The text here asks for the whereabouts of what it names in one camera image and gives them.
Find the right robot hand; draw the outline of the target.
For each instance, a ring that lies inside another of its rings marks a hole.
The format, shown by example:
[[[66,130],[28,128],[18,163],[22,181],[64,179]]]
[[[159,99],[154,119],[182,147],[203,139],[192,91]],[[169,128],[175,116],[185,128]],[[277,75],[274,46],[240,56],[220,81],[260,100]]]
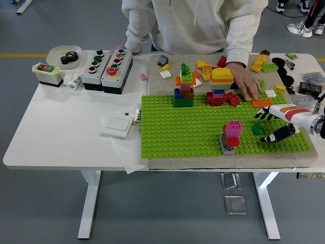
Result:
[[[313,114],[309,110],[294,104],[279,104],[263,107],[255,118],[270,120],[279,118],[287,125],[274,131],[272,134],[261,138],[261,142],[279,142],[299,132],[299,127],[304,128],[312,135],[324,138],[324,116]]]

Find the person's right hand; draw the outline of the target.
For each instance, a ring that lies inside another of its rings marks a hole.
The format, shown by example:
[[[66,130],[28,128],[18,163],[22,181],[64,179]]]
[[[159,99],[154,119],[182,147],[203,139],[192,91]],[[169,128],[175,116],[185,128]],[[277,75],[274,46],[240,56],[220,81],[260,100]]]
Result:
[[[113,53],[115,51],[115,49],[126,49],[126,46],[123,43],[118,44],[114,48],[111,49],[111,53]],[[141,52],[140,51],[139,52],[132,52],[133,55],[137,55],[139,53],[141,53]]]

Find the person's left hand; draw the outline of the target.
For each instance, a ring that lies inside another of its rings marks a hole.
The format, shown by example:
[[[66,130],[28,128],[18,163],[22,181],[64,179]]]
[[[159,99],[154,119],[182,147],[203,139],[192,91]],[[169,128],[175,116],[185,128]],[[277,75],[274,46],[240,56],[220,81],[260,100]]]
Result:
[[[258,80],[244,68],[244,64],[241,62],[228,62],[226,67],[232,72],[234,83],[238,86],[245,100],[248,100],[248,96],[258,100],[261,86]]]

